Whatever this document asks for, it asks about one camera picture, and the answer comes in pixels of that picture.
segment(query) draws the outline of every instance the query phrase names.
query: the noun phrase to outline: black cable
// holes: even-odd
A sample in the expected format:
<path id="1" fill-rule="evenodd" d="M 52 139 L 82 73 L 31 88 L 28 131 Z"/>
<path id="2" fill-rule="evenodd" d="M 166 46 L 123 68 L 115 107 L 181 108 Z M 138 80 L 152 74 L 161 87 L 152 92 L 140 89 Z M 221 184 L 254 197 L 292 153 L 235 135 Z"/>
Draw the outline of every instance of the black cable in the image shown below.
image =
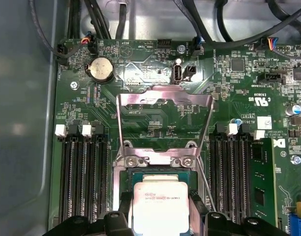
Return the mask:
<path id="1" fill-rule="evenodd" d="M 276 2 L 276 0 L 267 0 L 269 8 L 273 15 L 279 19 L 280 21 L 284 21 L 289 17 L 289 14 L 285 12 Z M 301 22 L 298 20 L 294 20 L 289 24 L 290 26 L 294 27 L 299 34 L 301 35 Z"/>
<path id="2" fill-rule="evenodd" d="M 291 55 L 287 55 L 285 53 L 282 53 L 280 51 L 278 51 L 277 49 L 273 49 L 273 52 L 275 52 L 276 54 L 288 58 L 288 59 L 294 59 L 294 60 L 301 60 L 301 56 L 291 56 Z"/>
<path id="3" fill-rule="evenodd" d="M 194 18 L 192 17 L 192 15 L 190 14 L 190 12 L 188 11 L 188 9 L 183 5 L 182 0 L 173 0 L 174 3 L 177 5 L 177 7 L 179 8 L 179 10 L 185 15 L 185 17 L 191 22 L 197 36 L 201 36 L 201 32 L 199 30 L 198 25 L 196 24 Z"/>
<path id="4" fill-rule="evenodd" d="M 74 0 L 69 0 L 68 19 L 67 19 L 67 38 L 73 37 L 73 15 L 74 15 Z"/>
<path id="5" fill-rule="evenodd" d="M 73 14 L 73 37 L 80 37 L 80 21 L 81 21 L 81 3 L 80 0 L 74 0 L 74 14 Z"/>
<path id="6" fill-rule="evenodd" d="M 56 55 L 59 58 L 69 58 L 71 56 L 73 56 L 75 53 L 77 53 L 77 51 L 83 46 L 81 43 L 79 45 L 77 45 L 76 47 L 74 47 L 69 53 L 67 54 L 62 54 L 59 53 L 56 49 L 54 49 L 50 43 L 48 42 L 48 40 L 46 39 L 46 37 L 44 36 L 44 33 L 42 32 L 40 23 L 38 21 L 38 17 L 37 17 L 37 12 L 36 12 L 36 7 L 34 4 L 34 0 L 29 0 L 29 7 L 30 7 L 30 13 L 32 16 L 32 21 L 33 24 L 37 30 L 37 33 L 42 41 L 42 43 L 46 46 L 47 49 L 49 49 L 51 52 L 53 52 L 54 55 Z"/>
<path id="7" fill-rule="evenodd" d="M 95 14 L 95 12 L 94 12 L 94 9 L 92 8 L 92 5 L 91 5 L 91 3 L 90 3 L 90 0 L 84 0 L 84 3 L 85 3 L 85 5 L 86 5 L 86 7 L 87 7 L 88 13 L 89 13 L 90 18 L 91 18 L 91 22 L 92 22 L 92 24 L 93 24 L 93 27 L 94 27 L 95 30 L 96 30 L 96 36 L 97 36 L 97 38 L 103 39 L 104 36 L 103 36 L 103 34 L 102 34 L 102 31 L 101 31 L 101 28 L 100 28 L 100 24 L 99 24 L 99 22 L 98 22 L 98 19 L 97 19 L 97 17 L 96 17 L 96 14 Z"/>
<path id="8" fill-rule="evenodd" d="M 107 23 L 105 21 L 105 18 L 103 16 L 102 12 L 101 12 L 101 9 L 100 9 L 97 1 L 96 0 L 90 0 L 90 3 L 92 4 L 95 15 L 98 17 L 98 21 L 99 21 L 100 26 L 102 28 L 102 33 L 105 36 L 104 38 L 111 39 Z"/>
<path id="9" fill-rule="evenodd" d="M 226 42 L 232 42 L 232 38 L 229 36 L 229 33 L 226 30 L 225 23 L 224 23 L 224 6 L 228 3 L 228 0 L 217 0 L 216 5 L 216 18 L 217 18 L 217 25 L 220 31 L 221 36 L 225 39 Z"/>
<path id="10" fill-rule="evenodd" d="M 126 4 L 120 4 L 119 24 L 116 32 L 116 39 L 122 39 L 126 22 Z"/>
<path id="11" fill-rule="evenodd" d="M 193 0 L 182 0 L 184 6 L 188 9 L 189 13 L 192 15 L 193 19 L 195 20 L 197 26 L 199 27 L 199 30 L 201 32 L 201 36 L 205 40 L 206 43 L 212 43 L 213 40 L 210 37 L 209 32 L 205 28 L 202 19 L 200 17 L 200 14 L 198 13 L 198 10 L 196 9 L 195 3 Z"/>
<path id="12" fill-rule="evenodd" d="M 197 12 L 196 10 L 196 6 L 193 0 L 183 0 L 183 2 L 185 3 L 185 1 L 187 2 L 192 2 L 193 4 L 188 4 L 185 5 L 189 12 Z M 301 8 L 296 11 L 294 14 L 292 14 L 291 16 L 289 16 L 286 20 L 278 23 L 277 25 L 273 26 L 272 28 L 261 32 L 257 35 L 254 35 L 252 37 L 246 38 L 246 39 L 242 39 L 242 40 L 238 40 L 238 41 L 233 41 L 233 42 L 207 42 L 208 45 L 212 46 L 215 49 L 229 49 L 229 48 L 235 48 L 235 47 L 239 47 L 239 46 L 243 46 L 245 44 L 250 44 L 253 43 L 255 41 L 258 41 L 260 38 L 264 38 L 264 37 L 268 37 L 278 31 L 280 31 L 281 29 L 283 29 L 284 27 L 286 27 L 287 25 L 289 25 L 291 22 L 293 22 L 295 19 L 297 19 L 299 16 L 301 16 Z M 202 33 L 202 30 L 204 31 L 205 27 L 202 29 L 200 27 L 201 24 L 198 24 L 200 31 Z"/>

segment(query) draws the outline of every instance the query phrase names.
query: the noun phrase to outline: blue capacitor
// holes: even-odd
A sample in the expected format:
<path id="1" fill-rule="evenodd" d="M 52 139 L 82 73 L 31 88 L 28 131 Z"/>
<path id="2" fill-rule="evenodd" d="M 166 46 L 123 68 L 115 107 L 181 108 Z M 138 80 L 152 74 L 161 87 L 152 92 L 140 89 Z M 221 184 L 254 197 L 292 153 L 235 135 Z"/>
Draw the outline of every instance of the blue capacitor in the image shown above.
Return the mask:
<path id="1" fill-rule="evenodd" d="M 235 123 L 235 124 L 237 124 L 237 126 L 240 126 L 242 124 L 242 120 L 241 119 L 231 119 L 230 123 Z"/>
<path id="2" fill-rule="evenodd" d="M 299 106 L 299 105 L 288 106 L 286 108 L 285 113 L 288 116 L 299 115 L 301 113 L 301 106 Z"/>
<path id="3" fill-rule="evenodd" d="M 242 120 L 241 119 L 235 119 L 235 123 L 237 124 L 237 126 L 240 126 L 242 124 Z"/>

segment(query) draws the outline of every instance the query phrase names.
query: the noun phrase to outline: green circuit board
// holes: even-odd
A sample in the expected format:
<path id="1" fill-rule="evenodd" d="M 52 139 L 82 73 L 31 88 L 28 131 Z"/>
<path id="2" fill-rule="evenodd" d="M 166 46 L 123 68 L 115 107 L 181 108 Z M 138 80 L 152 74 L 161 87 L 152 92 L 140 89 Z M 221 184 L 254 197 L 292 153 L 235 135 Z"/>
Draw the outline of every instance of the green circuit board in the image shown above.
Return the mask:
<path id="1" fill-rule="evenodd" d="M 64 46 L 70 49 L 78 42 L 67 40 Z M 249 163 L 250 214 L 289 233 L 289 214 L 296 213 L 296 202 L 301 202 L 301 163 L 291 162 L 294 155 L 301 158 L 301 114 L 296 116 L 300 118 L 292 120 L 285 109 L 294 104 L 301 106 L 301 61 L 286 59 L 269 50 L 257 51 L 254 45 L 234 50 L 203 47 L 198 57 L 192 57 L 191 42 L 172 41 L 165 49 L 159 48 L 157 41 L 100 40 L 97 44 L 95 57 L 105 57 L 112 62 L 114 79 L 107 84 L 97 84 L 85 73 L 85 65 L 94 58 L 86 47 L 69 58 L 68 66 L 59 65 L 55 125 L 77 124 L 80 129 L 93 122 L 103 125 L 106 134 L 105 210 L 113 209 L 112 164 L 120 147 L 116 96 L 143 93 L 153 85 L 171 84 L 172 67 L 179 58 L 183 69 L 189 64 L 197 68 L 191 82 L 180 83 L 183 89 L 189 94 L 212 94 L 215 98 L 209 134 L 216 124 L 227 127 L 233 119 L 248 124 L 251 134 L 265 130 L 265 138 L 251 144 L 251 148 L 262 146 L 257 154 L 261 158 L 257 159 L 254 153 Z M 179 45 L 186 48 L 182 54 L 177 51 Z M 277 48 L 285 53 L 296 51 L 293 46 L 279 45 Z M 265 73 L 282 74 L 284 81 L 259 83 L 259 77 Z M 78 84 L 78 89 L 71 89 L 72 82 Z M 121 110 L 124 140 L 132 142 L 135 148 L 155 151 L 184 148 L 188 141 L 199 141 L 206 114 L 202 107 L 176 106 L 172 101 L 128 105 Z M 206 136 L 201 154 L 208 176 L 210 138 Z M 55 137 L 50 228 L 59 217 L 61 165 L 62 140 Z"/>

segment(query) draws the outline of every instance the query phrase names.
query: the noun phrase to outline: motherboard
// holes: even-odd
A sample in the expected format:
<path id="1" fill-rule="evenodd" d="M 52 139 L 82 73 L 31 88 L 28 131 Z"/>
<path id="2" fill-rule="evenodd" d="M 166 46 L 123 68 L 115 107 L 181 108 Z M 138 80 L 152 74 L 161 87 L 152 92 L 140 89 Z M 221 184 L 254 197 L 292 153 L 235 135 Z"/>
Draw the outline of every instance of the motherboard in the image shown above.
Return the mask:
<path id="1" fill-rule="evenodd" d="M 58 66 L 50 228 L 72 215 L 94 222 L 119 208 L 122 193 L 161 175 L 235 223 L 256 216 L 301 235 L 301 60 L 255 44 L 191 45 L 97 40 Z M 148 159 L 135 152 L 119 164 L 126 149 L 140 148 Z M 200 156 L 211 196 L 195 159 L 160 160 L 175 148 Z M 180 199 L 184 186 L 176 186 L 160 200 Z"/>

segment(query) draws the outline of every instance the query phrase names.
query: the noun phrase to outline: black memory slot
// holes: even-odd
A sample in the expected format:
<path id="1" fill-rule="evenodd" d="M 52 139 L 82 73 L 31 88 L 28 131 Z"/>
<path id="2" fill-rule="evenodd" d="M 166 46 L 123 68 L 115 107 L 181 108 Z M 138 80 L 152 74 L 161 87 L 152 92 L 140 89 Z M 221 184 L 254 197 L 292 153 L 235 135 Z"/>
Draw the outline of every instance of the black memory slot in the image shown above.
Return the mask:
<path id="1" fill-rule="evenodd" d="M 249 134 L 210 134 L 210 183 L 218 211 L 235 223 L 250 216 Z"/>
<path id="2" fill-rule="evenodd" d="M 63 142 L 61 157 L 61 177 L 60 177 L 60 204 L 59 222 L 63 222 L 69 217 L 69 200 L 71 184 L 71 151 L 72 142 Z"/>
<path id="3" fill-rule="evenodd" d="M 106 209 L 106 201 L 107 201 L 107 174 L 108 174 L 108 156 L 107 156 L 107 143 L 101 140 L 98 142 L 98 157 L 97 157 L 97 165 L 98 165 L 98 172 L 97 172 L 97 191 L 98 199 L 97 199 L 97 215 L 105 212 Z"/>
<path id="4" fill-rule="evenodd" d="M 229 143 L 228 141 L 223 141 L 223 152 L 224 152 L 224 196 L 226 198 L 226 214 L 228 217 L 232 218 L 232 188 L 231 188 L 231 158 L 230 158 L 230 152 L 229 152 Z"/>
<path id="5" fill-rule="evenodd" d="M 218 168 L 217 168 L 216 160 L 217 160 L 216 141 L 211 140 L 211 142 L 210 142 L 210 188 L 211 188 L 211 196 L 214 200 L 214 204 L 218 209 L 219 208 L 219 198 L 218 198 L 217 191 L 216 191 L 217 184 L 218 184 L 218 179 L 216 177 Z"/>
<path id="6" fill-rule="evenodd" d="M 244 141 L 244 199 L 245 199 L 245 215 L 250 216 L 250 159 L 251 159 L 251 141 L 250 135 L 247 135 Z"/>
<path id="7" fill-rule="evenodd" d="M 74 143 L 72 159 L 72 215 L 81 215 L 82 202 L 83 142 Z"/>
<path id="8" fill-rule="evenodd" d="M 95 184 L 95 142 L 86 143 L 86 174 L 85 176 L 85 212 L 90 222 L 94 213 L 94 184 Z"/>

